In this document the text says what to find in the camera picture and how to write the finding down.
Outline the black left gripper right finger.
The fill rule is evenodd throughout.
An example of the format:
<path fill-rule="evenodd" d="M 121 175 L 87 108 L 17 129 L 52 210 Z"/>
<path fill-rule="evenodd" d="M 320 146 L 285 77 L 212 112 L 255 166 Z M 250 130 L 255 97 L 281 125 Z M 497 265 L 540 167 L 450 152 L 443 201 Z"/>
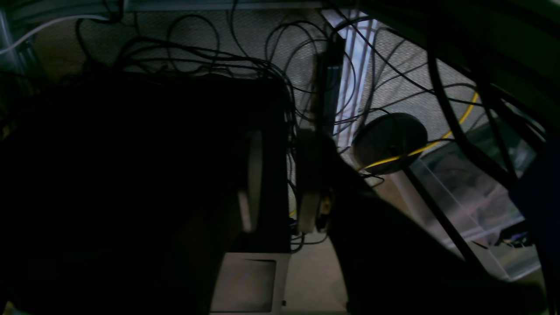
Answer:
<path fill-rule="evenodd" d="M 297 193 L 330 192 L 327 235 L 336 252 L 352 315 L 538 315 L 543 290 L 490 275 L 462 259 L 383 200 L 311 129 L 296 141 Z"/>

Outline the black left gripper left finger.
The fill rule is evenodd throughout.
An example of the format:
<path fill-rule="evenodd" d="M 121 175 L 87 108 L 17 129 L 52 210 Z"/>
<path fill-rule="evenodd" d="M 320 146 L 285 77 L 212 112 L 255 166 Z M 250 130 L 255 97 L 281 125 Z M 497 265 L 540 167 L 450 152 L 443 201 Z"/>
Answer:
<path fill-rule="evenodd" d="M 241 184 L 237 189 L 242 231 L 250 234 L 258 225 L 263 177 L 263 136 L 261 131 L 247 134 Z M 258 253 L 228 252 L 224 256 L 210 312 L 212 314 L 260 313 L 264 311 L 264 263 Z"/>

